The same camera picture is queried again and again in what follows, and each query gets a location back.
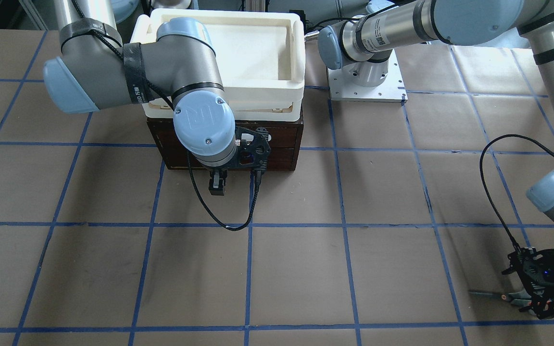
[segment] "white mounting plate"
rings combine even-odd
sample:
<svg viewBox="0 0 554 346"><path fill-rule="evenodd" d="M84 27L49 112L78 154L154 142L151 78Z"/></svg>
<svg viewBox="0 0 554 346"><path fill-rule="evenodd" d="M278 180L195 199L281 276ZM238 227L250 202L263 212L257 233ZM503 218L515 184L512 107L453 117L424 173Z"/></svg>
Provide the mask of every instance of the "white mounting plate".
<svg viewBox="0 0 554 346"><path fill-rule="evenodd" d="M340 70L328 70L328 85L330 99L334 101L370 101L370 102L401 102L407 101L407 92L403 84L401 69L393 52L389 58L389 72L384 83L377 87L363 87L348 82L343 76L347 73Z"/></svg>

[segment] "light blue joint cap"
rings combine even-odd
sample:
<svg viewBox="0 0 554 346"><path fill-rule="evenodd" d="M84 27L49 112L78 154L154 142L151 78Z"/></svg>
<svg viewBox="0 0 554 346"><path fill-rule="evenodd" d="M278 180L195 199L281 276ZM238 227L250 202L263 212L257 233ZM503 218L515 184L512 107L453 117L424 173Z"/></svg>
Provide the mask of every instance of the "light blue joint cap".
<svg viewBox="0 0 554 346"><path fill-rule="evenodd" d="M222 153L235 136L235 116L222 97L207 90L183 96L174 112L174 129L194 155Z"/></svg>
<svg viewBox="0 0 554 346"><path fill-rule="evenodd" d="M368 14L371 14L393 5L394 3L388 0L371 0L365 9Z"/></svg>
<svg viewBox="0 0 554 346"><path fill-rule="evenodd" d="M554 171L532 186L527 191L527 198L541 212L547 212L554 208Z"/></svg>
<svg viewBox="0 0 554 346"><path fill-rule="evenodd" d="M434 2L439 34L452 44L473 46L488 42L512 28L524 0L442 0Z"/></svg>
<svg viewBox="0 0 554 346"><path fill-rule="evenodd" d="M319 31L317 50L327 68L338 70L343 67L343 55L339 46L339 35L332 26L326 26Z"/></svg>
<svg viewBox="0 0 554 346"><path fill-rule="evenodd" d="M160 41L162 37L167 35L191 37L206 43L213 49L213 44L211 43L209 31L207 31L206 26L194 18L172 18L169 22L162 24L160 28L158 28L157 41Z"/></svg>
<svg viewBox="0 0 554 346"><path fill-rule="evenodd" d="M139 0L110 0L113 5L114 20L119 24L136 11Z"/></svg>
<svg viewBox="0 0 554 346"><path fill-rule="evenodd" d="M44 84L60 110L69 113L99 111L60 57L44 63Z"/></svg>

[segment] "white container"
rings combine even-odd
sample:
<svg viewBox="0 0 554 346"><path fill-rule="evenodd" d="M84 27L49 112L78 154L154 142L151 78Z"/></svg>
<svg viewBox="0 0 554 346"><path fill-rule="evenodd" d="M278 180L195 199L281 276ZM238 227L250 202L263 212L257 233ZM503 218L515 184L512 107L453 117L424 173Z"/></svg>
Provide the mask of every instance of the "white container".
<svg viewBox="0 0 554 346"><path fill-rule="evenodd" d="M161 24L202 22L217 55L228 104L237 120L297 121L305 88L305 39L292 13L156 9L141 15L131 42L155 42ZM161 99L143 105L149 118L172 118Z"/></svg>

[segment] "tiled floor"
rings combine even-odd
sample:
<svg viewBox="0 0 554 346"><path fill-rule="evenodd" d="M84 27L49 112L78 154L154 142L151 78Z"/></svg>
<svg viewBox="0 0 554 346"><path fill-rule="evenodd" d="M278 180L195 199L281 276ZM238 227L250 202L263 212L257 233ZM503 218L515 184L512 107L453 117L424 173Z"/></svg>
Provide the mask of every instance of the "tiled floor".
<svg viewBox="0 0 554 346"><path fill-rule="evenodd" d="M0 345L554 345L554 320L470 294L520 289L500 274L510 243L482 147L517 132L554 149L529 51L399 49L400 105L330 101L310 44L297 171L267 173L233 233L164 169L139 107L57 110L39 69L58 45L0 31ZM488 182L517 239L554 247L525 198L554 161L494 149ZM228 187L207 201L242 222L249 176Z"/></svg>

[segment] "dark wooden box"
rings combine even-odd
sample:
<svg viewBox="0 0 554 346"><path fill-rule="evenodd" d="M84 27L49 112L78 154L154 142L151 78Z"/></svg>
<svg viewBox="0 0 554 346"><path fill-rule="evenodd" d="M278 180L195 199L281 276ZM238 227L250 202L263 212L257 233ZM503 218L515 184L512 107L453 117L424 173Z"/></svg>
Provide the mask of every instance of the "dark wooden box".
<svg viewBox="0 0 554 346"><path fill-rule="evenodd" d="M151 131L155 144L160 149L161 156L168 169L187 169L187 150L179 142L174 132L172 119L147 118L147 125ZM301 150L303 136L303 112L301 118L295 122L286 121L238 121L237 126L255 130L264 127L271 135L269 145L271 154L268 156L269 171L294 171ZM191 166L202 167L191 157Z"/></svg>

